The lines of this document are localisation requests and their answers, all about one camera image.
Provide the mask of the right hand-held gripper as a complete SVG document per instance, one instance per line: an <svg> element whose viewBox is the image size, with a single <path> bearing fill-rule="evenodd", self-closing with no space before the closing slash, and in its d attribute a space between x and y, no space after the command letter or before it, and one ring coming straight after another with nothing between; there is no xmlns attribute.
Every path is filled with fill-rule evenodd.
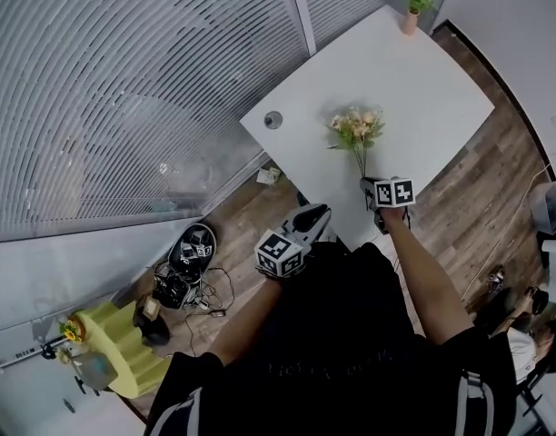
<svg viewBox="0 0 556 436"><path fill-rule="evenodd" d="M403 209L402 219L411 226L411 217L408 207L415 204L413 181L408 178L393 177L384 180L381 178L363 177L360 188L364 194L366 207L373 212L374 224L381 234L387 234L386 223L382 218L382 208Z"/></svg>

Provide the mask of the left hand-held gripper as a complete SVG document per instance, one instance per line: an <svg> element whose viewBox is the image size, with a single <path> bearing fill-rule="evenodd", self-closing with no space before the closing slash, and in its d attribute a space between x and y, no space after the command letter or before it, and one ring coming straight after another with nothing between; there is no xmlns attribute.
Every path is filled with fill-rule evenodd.
<svg viewBox="0 0 556 436"><path fill-rule="evenodd" d="M306 204L292 210L277 229L267 230L255 245L256 269L277 280L300 273L331 216L332 210L324 203Z"/></svg>

